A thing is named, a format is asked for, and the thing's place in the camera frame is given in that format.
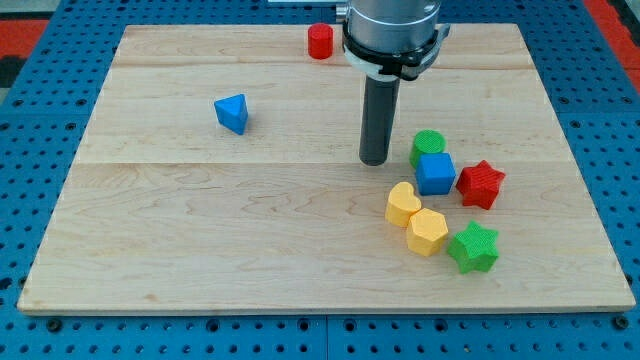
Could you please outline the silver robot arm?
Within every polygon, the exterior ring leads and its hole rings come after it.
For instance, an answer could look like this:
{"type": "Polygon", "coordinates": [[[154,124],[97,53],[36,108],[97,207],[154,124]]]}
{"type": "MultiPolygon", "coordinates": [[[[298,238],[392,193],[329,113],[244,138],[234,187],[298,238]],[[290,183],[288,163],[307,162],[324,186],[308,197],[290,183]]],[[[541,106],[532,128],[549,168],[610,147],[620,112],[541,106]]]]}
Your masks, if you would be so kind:
{"type": "Polygon", "coordinates": [[[336,5],[347,61],[369,78],[414,81],[435,62],[451,26],[439,0],[347,0],[336,5]]]}

